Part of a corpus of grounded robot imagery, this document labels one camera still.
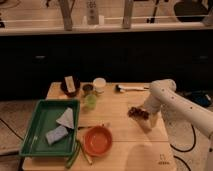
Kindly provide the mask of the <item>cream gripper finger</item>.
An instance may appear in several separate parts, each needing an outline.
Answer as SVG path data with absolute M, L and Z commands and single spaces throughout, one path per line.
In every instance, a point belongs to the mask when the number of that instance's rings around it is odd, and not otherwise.
M 158 121 L 158 114 L 151 114 L 151 116 L 150 116 L 151 128 L 154 128 L 156 126 L 157 121 Z
M 140 119 L 138 121 L 138 124 L 145 131 L 150 131 L 151 130 L 150 122 L 148 120 Z

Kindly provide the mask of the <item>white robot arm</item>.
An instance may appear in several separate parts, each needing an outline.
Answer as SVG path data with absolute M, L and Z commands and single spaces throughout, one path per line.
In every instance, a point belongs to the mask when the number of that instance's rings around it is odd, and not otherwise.
M 146 112 L 156 114 L 160 111 L 161 105 L 165 104 L 181 113 L 207 138 L 213 137 L 213 112 L 178 95 L 174 80 L 153 81 L 149 85 L 149 92 L 142 105 Z

